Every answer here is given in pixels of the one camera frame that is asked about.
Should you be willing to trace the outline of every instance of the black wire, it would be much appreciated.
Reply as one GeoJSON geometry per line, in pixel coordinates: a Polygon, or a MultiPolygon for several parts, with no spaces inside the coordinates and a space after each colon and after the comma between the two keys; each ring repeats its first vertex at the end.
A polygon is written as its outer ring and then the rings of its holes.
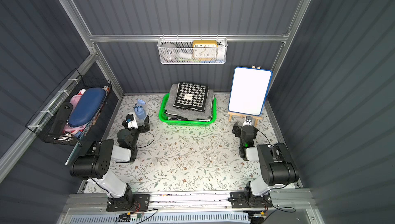
{"type": "MultiPolygon", "coordinates": [[[[144,220],[142,220],[142,221],[140,221],[140,222],[137,222],[137,223],[135,223],[135,224],[139,224],[139,223],[144,222],[144,221],[148,220],[149,218],[153,217],[153,216],[159,211],[159,209],[150,209],[150,210],[146,210],[146,211],[139,211],[139,212],[148,212],[148,211],[153,211],[153,210],[156,210],[156,212],[153,213],[153,214],[152,214],[151,216],[149,216],[148,218],[146,218],[146,219],[144,219],[144,220]]],[[[128,219],[126,219],[126,218],[124,218],[125,216],[127,216],[127,214],[121,214],[121,215],[119,215],[119,219],[125,220],[125,221],[130,221],[130,217],[129,217],[128,219]]]]}
{"type": "Polygon", "coordinates": [[[262,135],[264,135],[265,138],[267,139],[267,141],[269,142],[269,144],[272,145],[272,144],[270,143],[270,141],[269,141],[269,138],[268,138],[265,134],[263,134],[263,133],[262,133],[262,135]]]}
{"type": "Polygon", "coordinates": [[[138,149],[140,149],[140,148],[144,148],[144,147],[147,147],[147,146],[150,146],[151,145],[151,143],[153,143],[154,141],[155,141],[155,136],[154,136],[154,134],[152,134],[152,133],[150,133],[153,137],[154,137],[154,140],[152,140],[152,142],[150,142],[148,145],[145,145],[145,146],[142,146],[142,147],[137,147],[138,149]]]}
{"type": "Polygon", "coordinates": [[[274,207],[275,208],[275,210],[273,211],[273,212],[271,212],[268,216],[266,216],[265,217],[265,219],[264,219],[264,222],[267,220],[267,218],[269,218],[269,216],[271,216],[274,212],[276,212],[276,211],[282,211],[282,212],[287,212],[287,213],[294,213],[294,212],[296,212],[296,209],[295,208],[293,208],[293,207],[282,207],[282,208],[276,208],[276,207],[274,207]],[[285,211],[285,210],[283,210],[283,209],[293,209],[294,211],[285,211]]]}
{"type": "MultiPolygon", "coordinates": [[[[273,148],[275,148],[276,150],[278,150],[280,153],[281,153],[281,151],[279,150],[279,149],[277,149],[276,147],[274,147],[271,143],[270,143],[270,141],[269,141],[269,139],[267,138],[267,136],[265,135],[265,134],[263,134],[264,136],[265,136],[265,138],[267,139],[267,141],[269,142],[269,145],[271,146],[271,147],[273,147],[273,148]]],[[[287,185],[289,185],[290,183],[292,183],[292,182],[290,182],[289,180],[291,179],[291,170],[289,169],[289,165],[288,165],[288,162],[285,162],[285,164],[287,164],[287,168],[288,168],[288,179],[287,179],[287,184],[285,184],[283,187],[280,187],[280,188],[274,188],[274,189],[283,189],[284,187],[286,187],[287,185]]]]}

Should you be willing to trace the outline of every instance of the cable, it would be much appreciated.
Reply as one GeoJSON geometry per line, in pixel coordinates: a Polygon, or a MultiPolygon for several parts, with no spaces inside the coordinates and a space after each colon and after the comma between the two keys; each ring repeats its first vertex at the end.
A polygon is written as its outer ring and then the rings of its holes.
{"type": "Polygon", "coordinates": [[[287,213],[294,213],[294,212],[296,212],[296,209],[295,208],[293,208],[293,207],[282,207],[282,208],[276,208],[276,207],[274,207],[275,208],[275,210],[273,211],[273,212],[271,212],[268,216],[266,216],[265,217],[265,219],[264,219],[264,222],[267,220],[267,218],[269,218],[269,216],[271,216],[274,212],[276,212],[276,211],[282,211],[282,212],[287,212],[287,213]],[[294,211],[285,211],[285,210],[283,210],[283,209],[293,209],[294,211]]]}
{"type": "MultiPolygon", "coordinates": [[[[263,134],[263,135],[265,136],[265,138],[266,138],[267,141],[269,142],[269,145],[270,145],[271,147],[275,148],[277,151],[279,151],[279,152],[281,153],[281,156],[284,158],[284,155],[282,154],[282,152],[281,152],[279,149],[277,149],[276,147],[274,147],[274,146],[270,143],[269,139],[267,138],[267,136],[266,136],[265,134],[263,134]]],[[[288,162],[285,162],[285,164],[287,164],[287,168],[288,168],[288,179],[287,179],[287,183],[286,183],[283,187],[274,188],[274,189],[283,189],[284,187],[286,187],[287,185],[289,185],[290,183],[292,183],[292,182],[289,181],[289,180],[291,179],[291,170],[290,170],[290,168],[289,168],[288,162]]]]}
{"type": "Polygon", "coordinates": [[[272,145],[272,144],[270,143],[270,141],[269,141],[269,138],[268,138],[265,134],[263,134],[263,133],[262,133],[262,135],[264,135],[265,138],[267,139],[267,141],[269,142],[269,144],[272,145]]]}
{"type": "Polygon", "coordinates": [[[141,223],[141,222],[143,222],[143,221],[148,220],[149,218],[153,217],[153,216],[159,211],[159,209],[151,209],[151,210],[147,210],[147,211],[152,211],[152,210],[156,210],[156,212],[153,213],[152,215],[150,215],[147,219],[144,219],[144,220],[142,220],[142,221],[140,221],[140,222],[137,222],[136,224],[139,224],[139,223],[141,223]]]}
{"type": "MultiPolygon", "coordinates": [[[[137,222],[136,224],[139,224],[139,223],[141,223],[141,222],[144,222],[144,221],[148,220],[149,218],[153,217],[153,216],[159,211],[159,209],[151,209],[151,210],[141,211],[142,214],[144,215],[144,212],[153,211],[153,210],[156,210],[156,212],[153,213],[153,214],[152,214],[151,216],[149,216],[148,218],[146,218],[146,219],[144,219],[144,220],[142,220],[142,221],[140,221],[140,222],[137,222]]],[[[124,213],[124,214],[120,214],[120,215],[115,219],[115,222],[117,222],[118,219],[124,220],[124,221],[130,221],[130,220],[131,220],[130,214],[131,214],[130,212],[124,213]]]]}
{"type": "Polygon", "coordinates": [[[109,191],[107,191],[107,189],[104,189],[103,187],[101,187],[101,186],[97,183],[97,181],[95,181],[95,180],[92,178],[92,176],[91,176],[91,180],[93,180],[93,182],[95,182],[96,185],[97,185],[98,187],[100,187],[102,190],[105,190],[106,192],[108,192],[108,194],[109,194],[112,198],[114,198],[114,197],[111,195],[111,193],[110,193],[109,191]]]}
{"type": "Polygon", "coordinates": [[[153,137],[154,137],[154,140],[152,140],[152,142],[150,142],[148,145],[145,145],[145,146],[142,146],[142,147],[137,147],[138,149],[140,149],[140,148],[144,148],[144,147],[147,147],[147,146],[150,146],[151,145],[151,143],[153,143],[154,141],[155,141],[155,136],[154,136],[154,134],[152,134],[152,133],[150,133],[153,137]]]}

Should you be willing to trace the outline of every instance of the folded cloth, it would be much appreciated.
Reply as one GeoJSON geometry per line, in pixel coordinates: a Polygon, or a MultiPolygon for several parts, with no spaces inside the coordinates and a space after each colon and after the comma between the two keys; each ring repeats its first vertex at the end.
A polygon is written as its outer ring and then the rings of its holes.
{"type": "Polygon", "coordinates": [[[208,122],[211,120],[211,118],[210,119],[187,119],[187,118],[181,117],[179,115],[168,113],[167,110],[165,110],[165,115],[167,117],[169,117],[168,120],[201,121],[201,122],[208,122]]]}
{"type": "Polygon", "coordinates": [[[196,112],[192,110],[183,110],[180,108],[175,108],[173,107],[175,98],[177,95],[177,84],[173,84],[170,89],[170,95],[169,99],[167,100],[165,110],[169,114],[173,115],[178,115],[181,117],[184,117],[188,120],[190,119],[202,119],[202,120],[207,120],[210,119],[211,116],[213,115],[213,100],[214,100],[214,91],[209,90],[208,95],[207,95],[207,101],[206,101],[206,106],[205,106],[205,111],[204,112],[196,112]]]}
{"type": "Polygon", "coordinates": [[[204,112],[209,88],[194,83],[179,83],[173,107],[204,112]]]}

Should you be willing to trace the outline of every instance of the whiteboard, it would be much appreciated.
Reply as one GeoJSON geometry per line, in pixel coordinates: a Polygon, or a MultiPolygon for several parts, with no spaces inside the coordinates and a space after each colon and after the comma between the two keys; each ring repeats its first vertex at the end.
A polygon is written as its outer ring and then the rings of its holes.
{"type": "Polygon", "coordinates": [[[229,112],[261,115],[272,72],[236,67],[230,91],[229,112]]]}

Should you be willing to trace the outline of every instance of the green basket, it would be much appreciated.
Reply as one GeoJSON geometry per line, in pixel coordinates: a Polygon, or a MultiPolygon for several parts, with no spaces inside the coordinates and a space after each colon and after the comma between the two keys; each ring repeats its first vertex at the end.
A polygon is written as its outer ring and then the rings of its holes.
{"type": "Polygon", "coordinates": [[[162,122],[165,122],[170,125],[182,125],[182,126],[189,126],[189,127],[207,127],[211,123],[213,123],[215,121],[215,119],[217,118],[216,100],[214,98],[214,100],[213,100],[213,117],[208,122],[188,121],[188,120],[186,120],[186,121],[184,121],[184,120],[167,120],[167,116],[165,115],[165,106],[166,106],[167,100],[169,100],[169,95],[170,95],[170,93],[166,94],[163,97],[163,101],[160,106],[159,119],[162,122]]]}

